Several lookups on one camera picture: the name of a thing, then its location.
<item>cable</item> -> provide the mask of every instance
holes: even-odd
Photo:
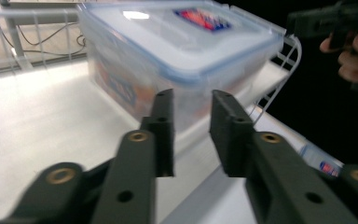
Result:
[[[83,37],[83,44],[79,42],[79,39],[80,39],[81,37]],[[86,47],[86,38],[85,38],[83,35],[78,36],[77,39],[76,39],[76,42],[77,42],[77,44],[80,45],[81,47]]]
[[[80,53],[85,47],[86,47],[86,39],[83,39],[83,44],[81,45],[82,48],[73,52],[73,53],[67,53],[67,54],[60,54],[60,53],[52,53],[52,52],[48,52],[48,51],[42,51],[42,50],[33,50],[33,49],[27,49],[25,50],[24,52],[27,52],[27,53],[45,53],[45,54],[52,54],[52,55],[57,55],[57,56],[69,56],[69,55],[75,55],[75,54],[78,54]]]
[[[78,22],[71,22],[71,23],[65,24],[62,28],[60,28],[59,30],[57,30],[56,32],[54,32],[52,35],[48,36],[46,39],[44,39],[44,40],[42,40],[42,41],[40,41],[40,42],[38,42],[38,43],[36,43],[36,44],[31,43],[31,42],[25,37],[25,35],[24,35],[24,33],[22,32],[22,29],[20,28],[19,25],[18,25],[18,28],[19,28],[19,30],[20,30],[20,32],[21,32],[22,37],[24,37],[25,41],[27,41],[28,44],[33,45],[33,46],[37,46],[37,45],[40,45],[40,44],[44,43],[45,41],[51,39],[54,35],[56,35],[59,31],[63,30],[64,28],[66,28],[66,27],[68,27],[68,26],[70,26],[70,25],[74,25],[74,24],[78,24]],[[2,31],[2,36],[4,37],[4,39],[6,40],[6,42],[7,42],[12,48],[14,48],[14,46],[13,46],[13,45],[10,43],[10,41],[7,39],[7,37],[6,37],[6,35],[3,33],[3,31]],[[52,55],[57,55],[57,56],[75,55],[75,54],[78,54],[79,52],[81,52],[81,51],[86,47],[86,39],[85,39],[85,38],[83,39],[83,43],[79,43],[78,39],[81,38],[81,37],[84,38],[83,35],[80,35],[80,36],[77,37],[76,42],[77,42],[77,44],[78,44],[79,46],[81,46],[82,48],[79,49],[79,50],[77,50],[77,51],[75,51],[75,52],[73,52],[73,53],[60,54],[60,53],[53,53],[53,52],[48,52],[48,51],[32,50],[32,49],[27,49],[27,50],[24,50],[23,52],[28,52],[28,53],[46,53],[46,54],[52,54]]]
[[[22,31],[22,29],[20,28],[20,26],[18,25],[17,27],[19,28],[22,37],[24,37],[25,41],[26,41],[28,44],[30,44],[30,45],[32,45],[32,46],[38,46],[38,45],[40,45],[40,44],[42,44],[42,43],[45,43],[45,42],[48,41],[49,39],[51,39],[51,38],[52,38],[53,36],[55,36],[59,31],[65,29],[66,27],[68,27],[68,26],[70,26],[70,25],[75,25],[75,24],[78,24],[78,22],[71,22],[71,23],[65,24],[63,27],[61,27],[61,28],[58,29],[56,32],[54,32],[52,35],[46,37],[46,39],[44,39],[44,40],[42,40],[42,41],[39,41],[39,42],[37,42],[37,43],[31,43],[31,41],[29,41],[28,38],[25,37],[25,34],[24,34],[24,32]]]

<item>plastic food container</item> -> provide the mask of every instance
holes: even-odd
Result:
[[[212,90],[235,93],[282,48],[283,32],[213,1],[81,4],[93,80],[133,117],[174,89],[175,129],[209,114]]]

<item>white table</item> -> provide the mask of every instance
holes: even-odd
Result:
[[[250,105],[287,76],[278,66],[267,63],[257,74],[253,87],[239,97],[246,94],[242,102]],[[9,214],[21,193],[50,165],[72,161],[88,170],[114,157],[122,134],[138,127],[134,120],[123,118],[126,116],[90,81],[85,60],[36,68],[15,76],[0,74],[0,218]],[[296,148],[305,141],[268,115],[256,128],[294,136],[290,142]],[[235,217],[224,204],[240,203],[243,207],[238,207],[238,211],[250,215],[239,216],[238,223],[252,223],[243,180],[228,179],[220,171],[213,143],[207,136],[208,118],[194,130],[203,135],[190,138],[194,134],[188,131],[176,136],[176,177],[158,179],[158,223],[175,223],[178,214],[187,211],[183,206],[194,201],[188,196],[204,189],[217,192],[216,197],[205,201],[210,207],[202,208],[201,212],[209,215],[200,217],[201,213],[194,214],[193,210],[188,211],[188,217],[213,223],[210,219]],[[209,188],[211,183],[219,184]]]

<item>black object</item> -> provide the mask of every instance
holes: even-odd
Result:
[[[113,160],[87,172],[71,162],[46,169],[0,224],[154,223],[155,178],[173,175],[172,96],[156,96]],[[283,137],[256,132],[223,91],[213,91],[210,131],[225,172],[247,177],[258,223],[358,223],[358,166],[346,165],[338,178],[316,173]]]
[[[123,136],[113,160],[87,172],[71,162],[46,169],[0,224],[154,223],[155,179],[173,176],[172,98],[172,90],[157,94],[151,116]]]
[[[358,34],[358,0],[338,2],[335,6],[290,13],[287,33],[310,38],[331,34],[330,49],[342,49],[349,34]],[[358,83],[351,89],[358,91]]]
[[[358,223],[358,166],[345,165],[339,177],[315,172],[282,136],[256,132],[232,95],[213,91],[212,109],[223,169],[247,178],[258,223]]]

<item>container lid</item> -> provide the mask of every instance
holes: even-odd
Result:
[[[212,1],[82,4],[80,13],[177,76],[199,76],[282,42],[272,23],[260,25]]]

